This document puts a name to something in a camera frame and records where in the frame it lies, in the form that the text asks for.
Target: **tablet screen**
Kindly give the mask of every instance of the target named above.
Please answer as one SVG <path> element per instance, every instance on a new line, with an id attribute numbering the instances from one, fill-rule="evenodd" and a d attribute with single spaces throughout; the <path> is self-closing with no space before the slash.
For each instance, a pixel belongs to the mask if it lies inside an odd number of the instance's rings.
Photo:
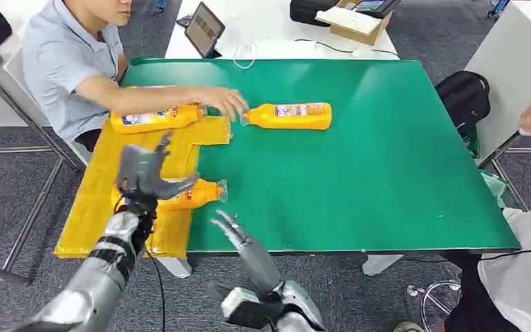
<path id="1" fill-rule="evenodd" d="M 216 40 L 224 30 L 223 23 L 201 2 L 190 24 L 186 27 L 185 35 L 201 56 L 207 58 L 211 55 Z"/>
<path id="2" fill-rule="evenodd" d="M 384 2 L 384 1 L 374 1 L 374 0 L 362 0 L 359 2 L 356 7 L 354 8 L 354 11 L 356 12 L 373 12 L 376 11 Z"/>

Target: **short sleeve shirt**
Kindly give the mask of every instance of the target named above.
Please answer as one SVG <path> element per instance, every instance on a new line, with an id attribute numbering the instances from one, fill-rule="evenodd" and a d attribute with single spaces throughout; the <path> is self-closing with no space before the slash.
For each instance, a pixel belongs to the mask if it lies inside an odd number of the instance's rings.
<path id="1" fill-rule="evenodd" d="M 56 133 L 74 140 L 101 128 L 109 110 L 75 93 L 90 76 L 116 82 L 123 54 L 117 26 L 101 31 L 104 42 L 88 33 L 62 0 L 50 0 L 29 22 L 24 36 L 23 67 L 27 85 Z"/>

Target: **gray carpet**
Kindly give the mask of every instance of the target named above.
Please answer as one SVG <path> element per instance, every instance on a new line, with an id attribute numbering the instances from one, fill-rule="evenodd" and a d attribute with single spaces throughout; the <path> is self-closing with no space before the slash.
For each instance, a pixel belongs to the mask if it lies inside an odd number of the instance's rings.
<path id="1" fill-rule="evenodd" d="M 164 13 L 152 0 L 137 0 L 131 23 L 120 30 L 128 56 L 163 57 L 179 1 Z M 438 82 L 462 69 L 492 26 L 486 0 L 404 0 L 389 32 L 403 58 L 420 59 Z M 0 129 L 0 145 L 39 142 L 25 129 Z M 523 142 L 531 145 L 531 140 Z M 53 154 L 0 156 L 0 264 L 55 162 Z M 531 156 L 504 156 L 502 163 L 531 206 Z M 20 288 L 0 282 L 0 331 L 20 323 L 52 299 L 76 271 L 78 260 L 51 251 L 62 230 L 82 172 L 63 167 L 14 271 L 35 279 Z M 362 274 L 364 255 L 275 257 L 284 277 L 298 281 L 318 303 L 330 331 L 391 331 L 400 320 L 420 321 L 408 284 L 427 286 L 456 277 L 450 264 L 399 261 L 385 273 Z M 167 331 L 240 331 L 222 322 L 218 304 L 204 286 L 209 280 L 235 284 L 245 279 L 237 257 L 193 257 L 194 274 L 177 279 L 160 267 L 166 288 Z M 451 294 L 440 296 L 451 304 Z M 108 331 L 160 331 L 161 300 L 156 272 L 144 260 L 131 278 Z M 431 311 L 431 321 L 443 317 Z"/>

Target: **green table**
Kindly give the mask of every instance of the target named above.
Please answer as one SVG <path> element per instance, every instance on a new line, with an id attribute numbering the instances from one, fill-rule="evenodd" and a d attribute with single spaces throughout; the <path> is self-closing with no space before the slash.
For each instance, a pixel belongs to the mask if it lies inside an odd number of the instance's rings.
<path id="1" fill-rule="evenodd" d="M 201 147 L 198 171 L 229 183 L 229 201 L 194 212 L 190 252 L 231 252 L 216 209 L 273 252 L 467 248 L 519 242 L 417 61 L 135 59 L 123 84 L 237 89 L 251 107 L 330 102 L 327 131 L 232 126 L 231 144 Z"/>

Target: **white cable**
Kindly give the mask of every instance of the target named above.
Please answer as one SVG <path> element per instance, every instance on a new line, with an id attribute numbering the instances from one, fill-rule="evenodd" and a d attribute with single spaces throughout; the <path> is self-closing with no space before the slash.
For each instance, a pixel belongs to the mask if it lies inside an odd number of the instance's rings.
<path id="1" fill-rule="evenodd" d="M 236 60 L 238 53 L 239 53 L 239 46 L 243 44 L 249 44 L 253 46 L 253 59 L 251 60 L 251 63 L 249 63 L 247 66 L 241 66 L 240 64 L 237 63 L 237 60 Z M 233 54 L 233 63 L 235 64 L 235 66 L 238 66 L 239 68 L 243 70 L 249 69 L 251 66 L 253 66 L 253 63 L 255 62 L 256 57 L 257 57 L 257 45 L 253 41 L 242 41 L 241 43 L 238 43 L 237 46 L 235 46 L 235 53 Z"/>

